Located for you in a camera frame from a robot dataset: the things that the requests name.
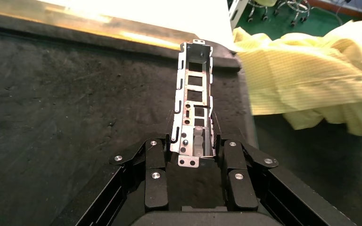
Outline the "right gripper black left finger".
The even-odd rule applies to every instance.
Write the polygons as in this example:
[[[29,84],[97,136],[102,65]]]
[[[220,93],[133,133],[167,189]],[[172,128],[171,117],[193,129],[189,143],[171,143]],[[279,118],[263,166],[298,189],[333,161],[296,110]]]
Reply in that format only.
[[[149,126],[137,141],[117,150],[110,163],[121,167],[121,184],[126,195],[137,190],[144,182],[144,207],[146,211],[168,209],[167,153],[173,111],[159,124]]]

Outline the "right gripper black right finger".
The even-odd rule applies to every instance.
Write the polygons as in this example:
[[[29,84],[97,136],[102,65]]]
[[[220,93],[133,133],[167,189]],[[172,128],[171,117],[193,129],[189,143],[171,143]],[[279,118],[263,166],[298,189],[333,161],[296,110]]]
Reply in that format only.
[[[223,197],[229,211],[256,211],[258,200],[249,169],[263,171],[279,166],[270,155],[250,145],[242,132],[223,124],[216,112],[214,124],[214,150],[221,170]]]

